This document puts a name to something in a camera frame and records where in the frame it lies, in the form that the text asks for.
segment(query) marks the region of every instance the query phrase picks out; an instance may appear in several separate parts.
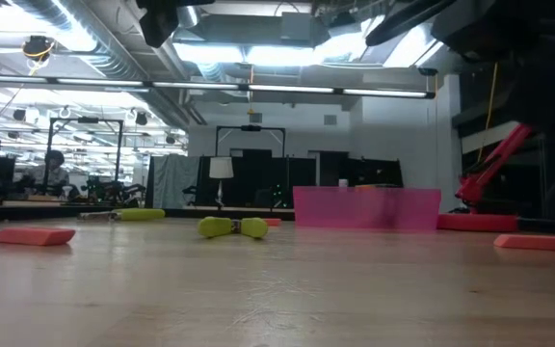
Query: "wall vent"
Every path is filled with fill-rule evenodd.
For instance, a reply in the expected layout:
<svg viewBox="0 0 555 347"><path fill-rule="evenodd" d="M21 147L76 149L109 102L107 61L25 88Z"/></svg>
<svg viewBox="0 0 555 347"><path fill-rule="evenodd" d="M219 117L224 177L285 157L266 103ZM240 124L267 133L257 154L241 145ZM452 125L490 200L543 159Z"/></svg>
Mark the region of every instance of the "wall vent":
<svg viewBox="0 0 555 347"><path fill-rule="evenodd" d="M337 116L325 115L325 125L337 125Z"/></svg>
<svg viewBox="0 0 555 347"><path fill-rule="evenodd" d="M250 114L250 123L259 124L262 122L262 114L261 113L252 113Z"/></svg>

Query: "person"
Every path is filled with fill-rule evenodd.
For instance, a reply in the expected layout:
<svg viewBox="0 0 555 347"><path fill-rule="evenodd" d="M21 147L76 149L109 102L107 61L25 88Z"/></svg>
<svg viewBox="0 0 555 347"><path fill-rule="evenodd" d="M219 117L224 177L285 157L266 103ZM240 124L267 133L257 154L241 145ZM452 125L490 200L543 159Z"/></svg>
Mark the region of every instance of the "person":
<svg viewBox="0 0 555 347"><path fill-rule="evenodd" d="M69 183L69 175L65 169L62 169L62 165L65 163L66 159L64 154L58 150L51 150L46 153L44 158L46 162L45 165L40 165L31 168L27 171L31 179L35 180L35 184L41 185L44 181L44 175L46 174L46 168L48 167L48 182L49 186L63 186Z"/></svg>

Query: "lamp shade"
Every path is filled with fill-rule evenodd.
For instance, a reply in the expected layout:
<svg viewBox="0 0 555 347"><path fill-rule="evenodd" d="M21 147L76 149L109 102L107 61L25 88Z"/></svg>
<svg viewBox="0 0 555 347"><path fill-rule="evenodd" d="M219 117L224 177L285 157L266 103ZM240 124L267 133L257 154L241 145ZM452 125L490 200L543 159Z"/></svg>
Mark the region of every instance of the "lamp shade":
<svg viewBox="0 0 555 347"><path fill-rule="evenodd" d="M232 160L230 157L211 158L209 167L209 177L211 178L232 178Z"/></svg>

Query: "gray curtain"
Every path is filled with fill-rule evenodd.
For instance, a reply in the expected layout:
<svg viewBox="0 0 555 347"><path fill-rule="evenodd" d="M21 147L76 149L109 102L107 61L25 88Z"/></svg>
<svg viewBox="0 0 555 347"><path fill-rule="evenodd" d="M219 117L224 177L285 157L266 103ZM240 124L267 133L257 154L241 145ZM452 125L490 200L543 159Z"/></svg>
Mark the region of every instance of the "gray curtain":
<svg viewBox="0 0 555 347"><path fill-rule="evenodd" d="M198 157L178 154L153 158L153 208L183 208L192 196L183 189L197 184Z"/></svg>

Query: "translucent pink panel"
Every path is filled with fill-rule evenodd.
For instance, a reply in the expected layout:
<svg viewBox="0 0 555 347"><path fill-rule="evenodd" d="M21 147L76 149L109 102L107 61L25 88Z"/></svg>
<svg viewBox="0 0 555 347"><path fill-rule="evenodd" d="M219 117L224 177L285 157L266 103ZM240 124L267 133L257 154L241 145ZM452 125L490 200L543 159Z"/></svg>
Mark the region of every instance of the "translucent pink panel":
<svg viewBox="0 0 555 347"><path fill-rule="evenodd" d="M298 227L436 232L440 191L411 188L295 187Z"/></svg>

